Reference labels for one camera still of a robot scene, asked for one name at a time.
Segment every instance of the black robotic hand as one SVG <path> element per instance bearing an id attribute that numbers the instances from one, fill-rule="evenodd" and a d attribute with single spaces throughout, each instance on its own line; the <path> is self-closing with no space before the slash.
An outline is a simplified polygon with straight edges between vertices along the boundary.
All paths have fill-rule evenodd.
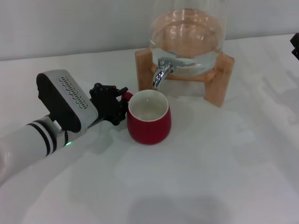
<path id="1" fill-rule="evenodd" d="M 295 34 L 295 36 L 291 39 L 291 43 L 295 48 L 292 53 L 299 60 L 299 33 Z"/>
<path id="2" fill-rule="evenodd" d="M 115 126 L 119 125 L 126 118 L 128 101 L 124 97 L 120 101 L 117 98 L 127 91 L 127 87 L 119 90 L 116 86 L 96 83 L 89 93 L 92 97 L 90 101 L 97 108 L 99 117 L 90 127 L 102 120 L 107 120 Z"/>

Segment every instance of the metal spigot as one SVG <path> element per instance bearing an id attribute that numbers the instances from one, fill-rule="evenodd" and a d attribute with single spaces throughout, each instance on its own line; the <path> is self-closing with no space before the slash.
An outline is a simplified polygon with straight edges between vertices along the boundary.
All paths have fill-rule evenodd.
<path id="1" fill-rule="evenodd" d="M 177 70 L 177 67 L 192 66 L 195 63 L 186 64 L 183 61 L 169 58 L 169 57 L 159 57 L 158 58 L 158 68 L 154 74 L 153 87 L 158 88 L 161 81 L 164 80 L 169 74 Z"/>

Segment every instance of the black object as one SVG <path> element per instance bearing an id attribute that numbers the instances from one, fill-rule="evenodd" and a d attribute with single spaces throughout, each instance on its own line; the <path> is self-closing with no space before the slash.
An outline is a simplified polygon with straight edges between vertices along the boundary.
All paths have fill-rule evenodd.
<path id="1" fill-rule="evenodd" d="M 299 33 L 295 34 L 295 36 L 291 39 L 291 43 L 295 48 L 292 53 L 299 60 Z"/>
<path id="2" fill-rule="evenodd" d="M 56 120 L 64 131 L 78 133 L 81 130 L 80 119 L 49 78 L 43 73 L 38 74 L 36 84 L 38 98 L 49 110 L 52 121 Z"/>
<path id="3" fill-rule="evenodd" d="M 119 125 L 126 118 L 128 101 L 124 98 L 118 101 L 117 97 L 124 95 L 127 91 L 127 87 L 119 90 L 114 85 L 96 83 L 89 93 L 92 97 L 90 101 L 97 108 L 99 117 L 89 128 L 103 120 L 115 126 Z"/>

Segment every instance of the black stripe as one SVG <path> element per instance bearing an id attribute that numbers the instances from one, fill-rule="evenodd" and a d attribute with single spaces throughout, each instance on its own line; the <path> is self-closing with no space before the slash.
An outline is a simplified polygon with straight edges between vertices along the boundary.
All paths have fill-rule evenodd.
<path id="1" fill-rule="evenodd" d="M 69 134 L 67 131 L 64 132 L 64 146 L 69 143 Z"/>
<path id="2" fill-rule="evenodd" d="M 47 147 L 47 155 L 46 155 L 46 157 L 47 157 L 47 156 L 50 154 L 50 143 L 49 143 L 49 140 L 48 140 L 46 134 L 45 134 L 45 133 L 42 131 L 42 129 L 41 129 L 39 126 L 37 126 L 36 124 L 32 124 L 32 123 L 30 123 L 30 124 L 27 124 L 27 125 L 30 125 L 30 126 L 34 127 L 34 128 L 41 134 L 43 140 L 44 140 L 45 143 L 46 143 L 46 147 Z"/>
<path id="3" fill-rule="evenodd" d="M 57 149 L 57 142 L 56 142 L 56 138 L 54 137 L 52 131 L 49 129 L 49 127 L 46 125 L 45 122 L 43 122 L 41 120 L 35 120 L 34 122 L 39 123 L 40 125 L 42 125 L 47 130 L 47 132 L 49 133 L 49 135 L 52 139 L 52 142 L 53 142 L 53 152 L 55 152 L 56 149 Z"/>

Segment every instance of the white wall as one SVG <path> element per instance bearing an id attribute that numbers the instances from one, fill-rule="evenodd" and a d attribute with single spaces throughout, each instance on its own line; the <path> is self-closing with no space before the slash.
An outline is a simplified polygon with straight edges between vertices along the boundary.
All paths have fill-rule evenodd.
<path id="1" fill-rule="evenodd" d="M 144 47 L 151 6 L 152 0 L 0 0 L 0 60 Z M 297 31 L 299 0 L 231 0 L 228 39 Z"/>

